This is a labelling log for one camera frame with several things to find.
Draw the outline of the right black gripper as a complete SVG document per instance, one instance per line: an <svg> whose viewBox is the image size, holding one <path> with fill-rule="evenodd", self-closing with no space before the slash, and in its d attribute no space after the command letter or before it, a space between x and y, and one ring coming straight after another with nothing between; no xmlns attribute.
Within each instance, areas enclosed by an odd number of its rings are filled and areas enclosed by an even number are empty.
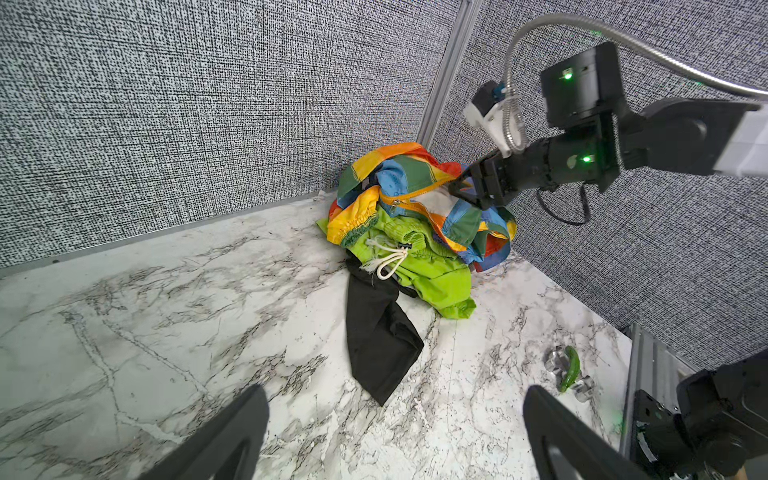
<svg viewBox="0 0 768 480"><path fill-rule="evenodd" d="M601 192L618 177L615 147L608 141L564 136L534 142L521 154L495 150L469 165L448 184L449 193L482 210L502 207L525 190L554 191L571 183Z"/></svg>

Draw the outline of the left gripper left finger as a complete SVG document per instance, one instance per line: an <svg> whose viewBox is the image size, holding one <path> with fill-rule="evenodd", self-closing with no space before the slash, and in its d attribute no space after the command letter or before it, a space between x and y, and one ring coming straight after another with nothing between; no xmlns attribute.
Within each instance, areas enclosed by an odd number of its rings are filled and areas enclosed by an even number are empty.
<svg viewBox="0 0 768 480"><path fill-rule="evenodd" d="M141 477L252 479L268 420L266 392L258 384L251 385Z"/></svg>

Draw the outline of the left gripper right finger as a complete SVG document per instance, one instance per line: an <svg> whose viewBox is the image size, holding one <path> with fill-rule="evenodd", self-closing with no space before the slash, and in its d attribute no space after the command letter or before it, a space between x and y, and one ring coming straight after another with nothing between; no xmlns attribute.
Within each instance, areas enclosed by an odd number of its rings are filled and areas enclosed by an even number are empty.
<svg viewBox="0 0 768 480"><path fill-rule="evenodd" d="M541 479L648 477L539 385L527 390L523 417Z"/></svg>

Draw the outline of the neon green shorts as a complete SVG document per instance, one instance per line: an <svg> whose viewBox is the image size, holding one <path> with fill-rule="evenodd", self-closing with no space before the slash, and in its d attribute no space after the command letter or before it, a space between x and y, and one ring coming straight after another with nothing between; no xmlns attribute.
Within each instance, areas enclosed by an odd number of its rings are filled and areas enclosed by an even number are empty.
<svg viewBox="0 0 768 480"><path fill-rule="evenodd" d="M376 324L402 291L420 298L446 319L471 317L476 303L471 297L469 266L433 238L428 222L392 217L379 207L367 227L345 247L350 323Z"/></svg>

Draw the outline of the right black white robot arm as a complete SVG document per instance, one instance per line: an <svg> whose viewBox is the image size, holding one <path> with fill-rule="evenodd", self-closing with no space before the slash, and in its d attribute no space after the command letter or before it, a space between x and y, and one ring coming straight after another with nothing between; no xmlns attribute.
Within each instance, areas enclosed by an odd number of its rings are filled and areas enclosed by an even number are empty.
<svg viewBox="0 0 768 480"><path fill-rule="evenodd" d="M605 192L622 169L700 176L767 172L766 104L668 98L635 113L624 95L613 43L547 68L540 83L547 122L559 134L513 152L502 131L509 103L503 86L484 84L464 115L496 148L450 183L451 195L488 209L530 189L542 193L592 184Z"/></svg>

